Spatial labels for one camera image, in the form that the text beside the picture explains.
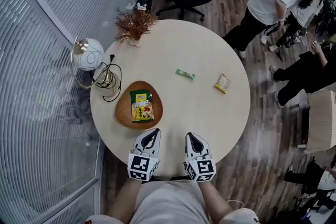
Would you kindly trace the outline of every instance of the black pants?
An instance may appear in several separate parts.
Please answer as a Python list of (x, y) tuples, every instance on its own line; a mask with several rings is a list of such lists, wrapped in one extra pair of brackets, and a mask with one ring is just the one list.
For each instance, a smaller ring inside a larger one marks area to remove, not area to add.
[(246, 8), (245, 16), (223, 39), (229, 43), (232, 48), (237, 48), (240, 51), (245, 51), (247, 45), (266, 28), (262, 22), (258, 21)]
[[(296, 18), (292, 13), (289, 14), (288, 18), (285, 21), (285, 25), (287, 24), (290, 25), (288, 26), (286, 32), (282, 35), (282, 37), (279, 38), (279, 40), (276, 43), (278, 47), (281, 47), (285, 43), (287, 37), (294, 35), (298, 30), (302, 28), (302, 26), (298, 23), (298, 20), (296, 20)], [(276, 23), (275, 25), (268, 26), (264, 34), (266, 36), (269, 36), (271, 33), (276, 32), (278, 28), (279, 28), (278, 23)]]
[(273, 78), (275, 80), (289, 80), (287, 85), (284, 86), (278, 93), (278, 101), (281, 105), (285, 105), (289, 100), (294, 98), (302, 89), (304, 85), (304, 64), (302, 60), (298, 60), (286, 69), (279, 68)]
[(287, 172), (284, 181), (305, 185), (306, 193), (313, 194), (317, 192), (323, 173), (324, 170), (320, 166), (311, 162), (307, 167), (306, 173), (295, 174), (292, 171)]

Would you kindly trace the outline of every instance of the dried plant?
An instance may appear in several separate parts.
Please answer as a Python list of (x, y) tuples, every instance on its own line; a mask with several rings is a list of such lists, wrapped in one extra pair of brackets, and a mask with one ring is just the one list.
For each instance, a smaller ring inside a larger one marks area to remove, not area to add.
[(135, 10), (133, 14), (119, 13), (116, 17), (115, 24), (119, 29), (116, 41), (123, 42), (125, 39), (133, 39), (138, 41), (142, 35), (150, 32), (149, 28), (153, 26), (157, 17), (146, 13), (143, 10)]

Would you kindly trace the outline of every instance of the lamp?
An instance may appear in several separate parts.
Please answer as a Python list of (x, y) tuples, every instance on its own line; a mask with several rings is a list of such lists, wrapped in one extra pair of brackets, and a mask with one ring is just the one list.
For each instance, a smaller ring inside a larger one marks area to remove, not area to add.
[(96, 85), (97, 92), (106, 98), (114, 96), (120, 90), (119, 76), (112, 72), (109, 68), (112, 63), (109, 65), (105, 64), (106, 66), (99, 73), (97, 79), (92, 79), (93, 83), (87, 86), (83, 85), (77, 79), (74, 71), (74, 65), (84, 71), (92, 71), (97, 69), (103, 63), (103, 55), (104, 49), (97, 40), (93, 38), (78, 40), (77, 36), (71, 51), (70, 62), (72, 74), (78, 85), (84, 89), (91, 89), (94, 85)]

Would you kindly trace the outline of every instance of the hand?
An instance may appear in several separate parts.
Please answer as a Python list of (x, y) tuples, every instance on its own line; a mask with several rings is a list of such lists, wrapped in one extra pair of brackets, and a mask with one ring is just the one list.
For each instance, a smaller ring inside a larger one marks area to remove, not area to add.
[(311, 49), (312, 49), (313, 54), (318, 54), (319, 55), (319, 54), (323, 53), (321, 45), (317, 41), (313, 41), (311, 43)]
[(282, 29), (283, 26), (285, 25), (285, 20), (279, 20), (279, 29)]

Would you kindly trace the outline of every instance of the wooden floor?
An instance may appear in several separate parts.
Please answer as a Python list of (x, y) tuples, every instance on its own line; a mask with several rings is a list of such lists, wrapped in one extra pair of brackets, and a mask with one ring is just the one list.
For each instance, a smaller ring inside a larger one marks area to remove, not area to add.
[[(237, 25), (244, 16), (248, 0), (213, 0), (197, 9), (205, 14), (186, 12), (185, 20), (194, 22), (220, 36)], [(153, 0), (152, 12), (173, 5), (164, 0)], [(177, 19), (178, 10), (163, 12), (160, 19)], [(271, 36), (275, 42), (280, 33)], [(247, 59), (243, 61), (251, 91), (251, 108), (245, 130), (231, 152), (217, 163), (216, 188), (226, 200), (240, 200), (253, 209), (262, 222), (274, 214), (291, 208), (300, 187), (285, 183), (283, 175), (289, 164), (295, 171), (304, 172), (313, 155), (305, 155), (297, 149), (301, 134), (302, 109), (307, 105), (307, 96), (302, 91), (282, 110), (273, 99), (273, 92), (285, 83), (270, 79), (270, 65), (285, 68), (294, 63), (307, 48), (305, 40), (293, 48), (284, 49), (286, 62), (263, 46), (257, 36), (247, 48)], [(127, 179), (126, 165), (106, 150), (105, 175), (107, 182), (106, 208), (113, 202), (118, 190)], [(322, 167), (329, 166), (336, 148), (314, 154)]]

